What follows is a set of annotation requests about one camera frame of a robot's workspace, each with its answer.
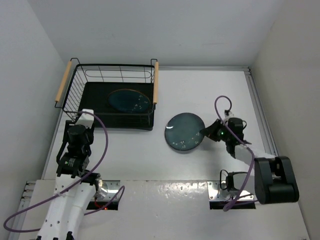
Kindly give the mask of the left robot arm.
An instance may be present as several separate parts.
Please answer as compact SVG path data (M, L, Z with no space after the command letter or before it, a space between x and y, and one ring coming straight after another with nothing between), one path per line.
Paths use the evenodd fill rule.
M65 122L62 145L56 156L54 194L38 240L74 240L87 206L99 189L99 173L87 170L94 141L94 121Z

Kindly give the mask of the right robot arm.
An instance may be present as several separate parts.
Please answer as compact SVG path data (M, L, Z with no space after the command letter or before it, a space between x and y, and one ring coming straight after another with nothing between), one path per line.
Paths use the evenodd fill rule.
M217 119L200 133L214 142L223 141L226 151L236 160L249 165L248 175L254 171L254 192L263 205L295 203L300 193L291 160L286 156L267 154L254 150L244 139L247 122L229 117Z

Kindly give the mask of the teal plate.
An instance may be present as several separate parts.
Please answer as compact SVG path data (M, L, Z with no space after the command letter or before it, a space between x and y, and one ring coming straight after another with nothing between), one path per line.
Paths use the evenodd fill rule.
M127 88L111 92L107 102L112 108L123 113L144 113L151 105L150 99L145 94Z
M166 143L174 150L185 152L197 148L203 141L200 133L205 123L196 114L183 112L174 116L164 130Z

